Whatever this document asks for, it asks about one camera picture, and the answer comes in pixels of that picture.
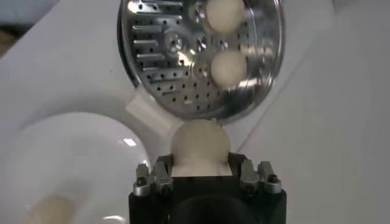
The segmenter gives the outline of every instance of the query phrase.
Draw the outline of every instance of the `white table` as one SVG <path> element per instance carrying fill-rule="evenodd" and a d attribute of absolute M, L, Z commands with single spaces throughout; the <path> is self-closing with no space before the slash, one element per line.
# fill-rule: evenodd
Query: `white table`
<path fill-rule="evenodd" d="M 288 193 L 288 223 L 387 222 L 390 4 L 365 4 L 333 16 L 330 1 L 286 1 L 275 90 L 227 127 L 233 149 L 248 136 L 241 152 L 272 162 Z M 116 42 L 118 7 L 119 0 L 62 0 L 0 60 L 0 157 L 18 130 L 70 111 L 128 125 L 151 160 L 168 152 L 167 139 L 124 111 L 134 88 Z"/>

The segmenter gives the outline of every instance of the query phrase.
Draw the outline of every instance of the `perforated metal plate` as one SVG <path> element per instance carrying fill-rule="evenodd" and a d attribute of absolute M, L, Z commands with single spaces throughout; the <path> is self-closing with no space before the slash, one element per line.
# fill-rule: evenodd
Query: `perforated metal plate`
<path fill-rule="evenodd" d="M 135 85 L 183 119 L 230 121 L 253 110 L 278 74 L 284 50 L 284 18 L 279 0 L 244 1 L 246 20 L 233 33 L 208 25 L 207 1 L 122 2 L 122 46 Z M 220 89 L 210 63 L 220 51 L 240 51 L 247 79 Z"/>

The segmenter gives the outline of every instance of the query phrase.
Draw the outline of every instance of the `white bowl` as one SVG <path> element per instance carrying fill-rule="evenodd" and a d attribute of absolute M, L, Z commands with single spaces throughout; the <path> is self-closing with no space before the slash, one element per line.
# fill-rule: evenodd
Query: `white bowl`
<path fill-rule="evenodd" d="M 90 113 L 62 114 L 28 126 L 1 161 L 4 224 L 24 223 L 31 206 L 53 194 L 73 201 L 73 223 L 128 222 L 135 169 L 149 165 L 131 130 Z"/>

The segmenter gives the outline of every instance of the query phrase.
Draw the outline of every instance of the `bolt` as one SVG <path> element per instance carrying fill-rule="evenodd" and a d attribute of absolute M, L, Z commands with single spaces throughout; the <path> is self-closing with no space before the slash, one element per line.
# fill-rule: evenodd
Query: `bolt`
<path fill-rule="evenodd" d="M 146 178 L 145 178 L 145 177 L 140 177 L 140 178 L 136 181 L 136 185 L 138 185 L 138 186 L 144 186 L 144 185 L 146 185 Z"/>
<path fill-rule="evenodd" d="M 272 184 L 276 184 L 278 183 L 278 176 L 276 176 L 275 174 L 270 174 L 268 175 L 267 181 Z"/>

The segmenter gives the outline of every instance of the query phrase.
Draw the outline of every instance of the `metal clamp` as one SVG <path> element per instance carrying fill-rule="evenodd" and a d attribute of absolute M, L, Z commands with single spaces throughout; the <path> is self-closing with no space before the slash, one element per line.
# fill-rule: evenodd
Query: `metal clamp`
<path fill-rule="evenodd" d="M 164 162 L 159 161 L 155 165 L 156 190 L 160 194 L 168 194 L 173 190 L 173 178 L 165 169 Z"/>
<path fill-rule="evenodd" d="M 279 194 L 282 191 L 282 182 L 274 173 L 270 162 L 263 161 L 258 165 L 260 181 L 264 183 L 264 190 L 269 194 Z"/>
<path fill-rule="evenodd" d="M 245 159 L 241 164 L 241 176 L 239 178 L 241 189 L 248 194 L 253 194 L 258 189 L 259 177 L 254 171 L 251 160 Z"/>
<path fill-rule="evenodd" d="M 143 197 L 151 193 L 151 182 L 149 181 L 149 168 L 146 164 L 139 164 L 136 168 L 136 182 L 133 184 L 135 196 Z"/>

